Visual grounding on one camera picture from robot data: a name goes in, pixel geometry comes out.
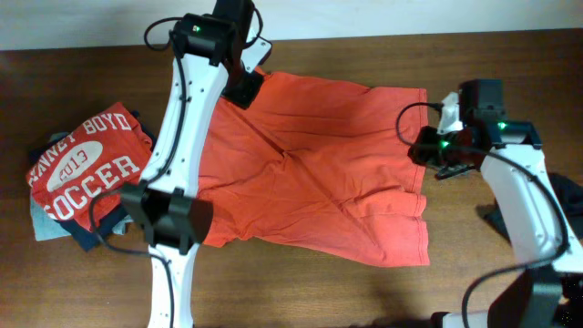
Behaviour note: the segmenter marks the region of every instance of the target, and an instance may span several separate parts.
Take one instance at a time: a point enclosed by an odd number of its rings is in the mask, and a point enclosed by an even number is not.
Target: orange t-shirt
[[[91,200],[124,182],[138,183],[151,145],[136,118],[116,103],[45,151],[26,174],[26,181],[49,218],[76,220],[90,231]],[[119,195],[96,204],[97,226],[118,204]]]
[[[424,168],[394,123],[419,88],[268,75],[247,110],[215,107],[199,172],[214,218],[205,243],[258,237],[382,266],[428,265]],[[426,109],[402,118],[415,140]]]

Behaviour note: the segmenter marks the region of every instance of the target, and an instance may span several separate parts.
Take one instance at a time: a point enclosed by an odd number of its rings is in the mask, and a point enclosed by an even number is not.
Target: white oval graphic
[[[61,188],[67,181],[80,176],[101,155],[103,146],[98,141],[88,141],[74,146],[58,162],[46,183],[48,192]]]

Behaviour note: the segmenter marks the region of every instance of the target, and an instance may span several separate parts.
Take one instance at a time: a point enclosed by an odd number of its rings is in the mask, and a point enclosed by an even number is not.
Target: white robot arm
[[[250,28],[254,12],[251,0],[219,0],[212,15],[185,15],[170,33],[176,58],[159,139],[140,183],[121,190],[122,203],[144,230],[149,253],[169,267],[173,299],[166,268],[152,258],[149,328],[193,325],[194,260],[212,210],[195,200],[200,156],[219,98],[246,108],[259,92],[263,77],[254,69],[269,56],[271,43]]]
[[[462,313],[439,318],[438,326],[551,326],[565,282],[575,278],[583,283],[583,248],[548,180],[537,131],[529,122],[506,121],[499,80],[466,82],[460,94],[451,93],[440,108],[438,129],[424,128],[418,138],[422,146],[409,143],[412,158],[421,165],[462,172],[464,164],[478,168],[496,196],[517,261],[524,264],[477,280],[466,292]],[[471,291],[480,282],[518,270],[522,274],[488,311],[464,313]]]

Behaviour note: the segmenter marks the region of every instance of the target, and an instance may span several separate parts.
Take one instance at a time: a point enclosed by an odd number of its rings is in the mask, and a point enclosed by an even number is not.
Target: black wire
[[[146,44],[146,46],[147,46],[148,48],[150,48],[151,50],[154,50],[154,51],[164,51],[164,50],[168,49],[168,47],[170,46],[170,39],[171,39],[171,38],[169,38],[169,40],[168,40],[168,43],[167,43],[166,45],[162,46],[162,47],[153,46],[153,45],[151,45],[151,44],[150,44],[150,42],[148,41],[148,34],[149,34],[149,31],[150,31],[152,28],[154,28],[154,27],[156,27],[156,26],[158,26],[158,25],[160,25],[160,24],[162,24],[162,23],[166,23],[166,22],[172,22],[172,21],[179,21],[179,20],[181,20],[181,19],[182,19],[182,17],[168,17],[168,18],[162,18],[162,19],[160,19],[160,20],[157,20],[156,22],[154,22],[154,23],[150,24],[150,25],[148,26],[148,28],[146,28],[146,31],[144,32],[144,43]]]
[[[180,84],[181,84],[181,92],[182,94],[180,95],[180,113],[179,113],[179,122],[177,124],[177,128],[176,128],[176,135],[174,136],[174,140],[172,141],[172,148],[170,149],[170,153],[166,159],[166,162],[164,163],[164,166],[162,167],[162,169],[159,169],[158,173],[150,178],[150,179],[145,179],[142,180],[141,183],[146,183],[147,185],[150,183],[153,183],[154,181],[160,179],[164,173],[166,173],[166,171],[168,170],[170,164],[172,163],[172,160],[174,159],[174,156],[176,155],[176,151],[179,145],[179,139],[180,139],[180,132],[182,131],[182,126],[184,125],[184,117],[186,116],[186,103],[187,103],[187,90],[186,90],[186,78],[184,77],[184,67],[182,66],[182,61],[181,61],[181,56],[179,55],[179,51],[176,47],[176,43],[174,41],[174,34],[172,31],[169,32],[169,41],[168,43],[163,46],[163,47],[155,47],[153,45],[151,45],[148,41],[148,33],[149,31],[154,28],[155,26],[161,24],[161,23],[165,23],[165,22],[169,22],[169,21],[179,21],[180,19],[182,19],[181,17],[169,17],[169,18],[164,18],[164,19],[160,19],[159,21],[156,21],[154,23],[152,23],[150,26],[148,26],[148,28],[146,29],[146,32],[144,32],[144,42],[146,43],[146,46],[154,51],[164,51],[166,49],[168,49],[169,45],[172,45],[172,51],[174,52],[174,57],[176,58],[176,62],[177,62],[177,66],[179,68],[179,75],[180,75]],[[136,250],[128,250],[128,249],[122,249],[116,246],[113,246],[111,244],[109,244],[100,234],[99,231],[97,230],[97,225],[95,222],[95,217],[94,217],[94,208],[95,205],[97,204],[98,201],[100,201],[101,199],[114,195],[116,193],[119,193],[119,190],[110,190],[110,191],[106,191],[103,193],[98,194],[94,199],[91,200],[91,202],[89,203],[89,221],[91,223],[91,229],[93,230],[93,233],[95,234],[96,238],[99,240],[99,242],[101,242],[106,248],[108,248],[111,251],[116,251],[116,252],[120,252],[123,254],[127,254],[127,255],[134,255],[134,256],[139,256],[139,257],[145,257],[145,258],[153,258],[153,259],[157,259],[160,262],[162,262],[162,265],[164,266],[164,271],[166,272],[166,278],[168,280],[168,287],[169,287],[169,301],[170,301],[170,328],[174,327],[174,291],[172,289],[172,275],[170,274],[170,267],[169,267],[169,261],[166,261],[166,259],[164,259],[163,257],[157,255],[157,254],[151,254],[147,251],[136,251]]]
[[[91,223],[91,230],[93,231],[93,234],[96,236],[96,238],[99,240],[99,242],[101,242],[103,244],[103,246],[105,246],[107,249],[109,249],[111,251],[116,251],[119,253],[123,253],[123,254],[127,254],[127,255],[134,255],[134,256],[139,256],[139,257],[144,257],[144,258],[153,258],[153,259],[156,259],[156,260],[162,262],[162,265],[164,266],[164,271],[166,272],[166,278],[168,280],[168,288],[169,288],[169,296],[170,296],[170,328],[173,328],[174,327],[174,291],[172,290],[172,276],[170,275],[170,261],[166,261],[166,259],[164,259],[163,257],[161,257],[157,254],[151,254],[147,251],[128,250],[128,249],[119,248],[117,246],[113,246],[110,243],[108,243],[101,236],[99,231],[97,230],[97,225],[96,225],[95,216],[94,216],[95,215],[94,214],[95,205],[101,199],[115,195],[117,193],[119,193],[119,189],[105,191],[105,192],[98,194],[94,199],[91,200],[91,202],[89,203],[89,222]]]
[[[261,14],[259,13],[259,9],[257,9],[257,7],[255,7],[255,8],[253,8],[253,11],[255,12],[255,14],[257,14],[257,19],[259,20],[259,31],[257,32],[255,37],[251,41],[249,41],[245,44],[245,47],[243,49],[247,49],[248,47],[253,46],[255,44],[255,42],[257,42],[259,37],[261,36],[261,32],[263,32],[263,19],[261,18]]]
[[[158,173],[150,178],[150,179],[144,179],[142,180],[140,183],[146,183],[147,185],[149,185],[150,183],[153,183],[154,181],[160,179],[162,176],[164,176],[164,174],[166,173],[166,171],[169,169],[170,164],[172,164],[172,160],[174,160],[174,156],[176,155],[176,150],[179,147],[179,141],[180,141],[180,132],[182,132],[182,126],[184,125],[184,117],[186,116],[186,103],[187,103],[187,91],[186,91],[186,78],[184,77],[184,68],[182,67],[182,60],[181,55],[179,54],[179,50],[176,46],[176,43],[174,41],[174,33],[172,31],[169,32],[169,43],[172,44],[172,51],[174,52],[174,57],[176,58],[176,64],[179,68],[179,75],[180,75],[180,87],[181,87],[181,92],[182,95],[180,95],[180,114],[179,114],[179,122],[176,126],[176,134],[174,135],[174,140],[172,141],[172,148],[170,149],[170,153],[168,155],[168,157],[166,158],[166,162],[164,163],[164,166],[162,167],[162,169],[158,170]]]
[[[561,256],[563,256],[563,254],[565,254],[565,252],[569,248],[568,228],[567,228],[567,224],[566,224],[566,218],[565,218],[565,215],[563,214],[563,211],[561,210],[559,204],[557,203],[557,200],[553,197],[553,194],[548,190],[548,188],[545,187],[545,185],[540,181],[538,176],[532,174],[528,169],[523,168],[520,164],[514,162],[512,159],[508,159],[508,158],[506,158],[504,156],[500,156],[496,153],[482,150],[482,149],[478,149],[478,148],[473,148],[473,147],[462,147],[462,146],[450,144],[446,148],[442,148],[439,145],[417,144],[417,143],[413,143],[413,142],[410,142],[408,140],[405,140],[403,138],[403,136],[401,135],[401,131],[399,129],[399,122],[401,121],[401,117],[403,116],[403,114],[409,108],[413,108],[415,106],[428,106],[430,108],[435,108],[438,110],[442,107],[441,104],[419,102],[419,103],[413,103],[413,104],[408,105],[405,108],[403,108],[403,110],[401,110],[401,112],[399,113],[399,116],[397,117],[397,120],[395,123],[397,137],[399,138],[399,140],[401,140],[401,142],[403,142],[405,145],[408,145],[410,147],[416,147],[416,148],[420,148],[420,149],[438,149],[438,150],[442,150],[442,151],[459,150],[459,151],[464,151],[464,152],[469,152],[469,153],[485,155],[485,156],[489,156],[493,159],[498,159],[498,160],[510,165],[511,167],[513,167],[513,168],[519,170],[520,172],[522,172],[523,174],[525,174],[528,177],[528,179],[530,181],[532,181],[533,183],[535,183],[535,185],[537,185],[537,187],[540,189],[540,191],[545,195],[548,202],[552,206],[553,211],[557,215],[558,225],[559,225],[559,228],[561,230],[562,241],[561,241],[561,244],[558,246],[557,251],[553,255],[548,256],[548,257],[543,258],[543,259],[540,259],[540,260],[529,261],[526,263],[511,265],[511,266],[507,266],[507,267],[500,268],[497,270],[493,270],[493,271],[486,273],[483,276],[477,278],[476,280],[474,280],[474,282],[472,282],[467,287],[467,289],[465,290],[465,293],[464,293],[464,298],[462,300],[462,320],[464,321],[464,327],[469,328],[469,321],[467,319],[467,305],[469,304],[470,295],[472,294],[474,289],[477,286],[479,286],[482,282],[485,282],[486,280],[488,280],[492,277],[495,277],[497,275],[500,275],[500,274],[514,272],[514,271],[518,271],[518,270],[534,269],[534,268],[538,268],[541,266],[549,265],[554,260],[560,258]]]

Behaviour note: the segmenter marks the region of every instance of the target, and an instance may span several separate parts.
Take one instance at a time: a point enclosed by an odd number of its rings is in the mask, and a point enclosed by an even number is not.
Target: wooden table
[[[171,56],[143,46],[0,53],[0,326],[148,324],[149,261],[102,247],[85,253],[70,238],[36,242],[24,176],[29,149],[116,101],[157,130]],[[276,42],[264,68],[425,87],[430,101],[469,79],[502,78],[510,117],[536,125],[549,170],[583,183],[583,30]],[[437,182],[428,171],[423,193],[431,266],[379,269],[258,240],[203,246],[192,287],[197,325],[347,327],[458,312],[465,287],[512,262],[512,251],[478,217],[494,201],[479,174]],[[146,248],[135,228],[112,242]],[[487,283],[470,308],[487,307],[512,279]]]

